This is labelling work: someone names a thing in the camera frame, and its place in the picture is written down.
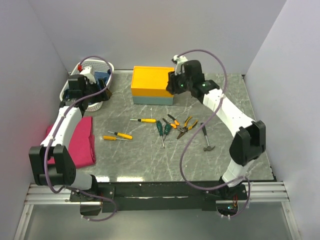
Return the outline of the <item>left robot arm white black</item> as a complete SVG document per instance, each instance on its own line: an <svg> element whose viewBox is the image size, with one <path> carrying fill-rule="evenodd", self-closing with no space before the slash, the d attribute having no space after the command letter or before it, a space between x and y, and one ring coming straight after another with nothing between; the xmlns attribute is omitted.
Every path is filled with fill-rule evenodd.
<svg viewBox="0 0 320 240"><path fill-rule="evenodd" d="M88 201L98 198L100 189L96 177L78 173L68 149L88 106L111 98L111 81L111 74L104 78L89 78L84 74L68 77L52 129L41 144L31 147L28 153L33 178L38 186L77 189Z"/></svg>

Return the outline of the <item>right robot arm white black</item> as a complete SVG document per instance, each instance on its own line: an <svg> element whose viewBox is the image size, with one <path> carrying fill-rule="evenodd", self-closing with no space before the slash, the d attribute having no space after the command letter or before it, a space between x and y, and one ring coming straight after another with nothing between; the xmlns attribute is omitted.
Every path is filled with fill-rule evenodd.
<svg viewBox="0 0 320 240"><path fill-rule="evenodd" d="M217 83L206 80L198 60L175 55L172 62L176 67L168 74L166 90L172 95L190 92L192 97L215 113L233 137L229 148L231 160L219 179L219 185L200 187L189 181L186 183L202 191L219 190L222 198L231 199L250 166L266 150L266 125L245 115L226 97Z"/></svg>

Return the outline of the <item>green screwdriver long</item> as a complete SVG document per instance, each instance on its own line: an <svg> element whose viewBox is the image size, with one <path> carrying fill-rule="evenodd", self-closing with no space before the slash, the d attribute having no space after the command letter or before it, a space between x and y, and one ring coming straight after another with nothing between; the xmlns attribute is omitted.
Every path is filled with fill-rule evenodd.
<svg viewBox="0 0 320 240"><path fill-rule="evenodd" d="M156 127L158 130L159 136L161 137L162 146L163 146L163 148L165 148L164 137L163 137L163 135L164 135L163 126L162 126L162 123L160 120L156 121Z"/></svg>

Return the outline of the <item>orange grey drawer box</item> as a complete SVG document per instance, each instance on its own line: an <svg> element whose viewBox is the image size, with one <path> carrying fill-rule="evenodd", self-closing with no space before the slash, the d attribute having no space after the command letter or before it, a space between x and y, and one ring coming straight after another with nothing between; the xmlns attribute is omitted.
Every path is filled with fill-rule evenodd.
<svg viewBox="0 0 320 240"><path fill-rule="evenodd" d="M167 105L171 106L174 96L166 87L169 73L173 67L135 66L131 79L131 95L136 105Z"/></svg>

